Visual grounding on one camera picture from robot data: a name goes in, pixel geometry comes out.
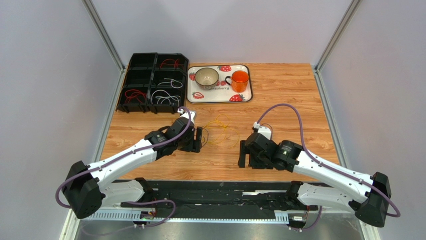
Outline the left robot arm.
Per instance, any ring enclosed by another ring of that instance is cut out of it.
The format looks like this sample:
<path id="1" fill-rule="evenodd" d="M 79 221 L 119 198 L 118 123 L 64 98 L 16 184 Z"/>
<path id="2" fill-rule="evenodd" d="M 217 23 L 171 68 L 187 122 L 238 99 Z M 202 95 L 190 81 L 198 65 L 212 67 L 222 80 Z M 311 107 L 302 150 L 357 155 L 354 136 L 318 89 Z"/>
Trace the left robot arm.
<path id="1" fill-rule="evenodd" d="M 62 193 L 68 203 L 60 200 L 57 203 L 71 209 L 82 220 L 102 207 L 138 202 L 148 188 L 139 180 L 117 182 L 117 179 L 176 151 L 199 153 L 202 129 L 195 127 L 195 120 L 194 111 L 186 112 L 171 126 L 150 132 L 134 146 L 106 160 L 90 165 L 76 162 L 56 191 Z"/>

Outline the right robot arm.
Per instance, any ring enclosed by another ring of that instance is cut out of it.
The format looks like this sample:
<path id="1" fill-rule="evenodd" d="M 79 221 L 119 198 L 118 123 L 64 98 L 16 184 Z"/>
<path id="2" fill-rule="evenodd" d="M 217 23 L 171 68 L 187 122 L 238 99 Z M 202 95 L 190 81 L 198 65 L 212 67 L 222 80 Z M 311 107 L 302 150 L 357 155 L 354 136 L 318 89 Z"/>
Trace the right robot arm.
<path id="1" fill-rule="evenodd" d="M 239 167 L 288 171 L 321 181 L 325 187 L 293 181 L 285 199 L 291 206 L 318 206 L 354 214 L 365 224 L 383 228 L 389 217 L 392 196 L 387 175 L 368 175 L 351 171 L 305 150 L 302 145 L 284 140 L 280 144 L 254 132 L 240 142 Z"/>

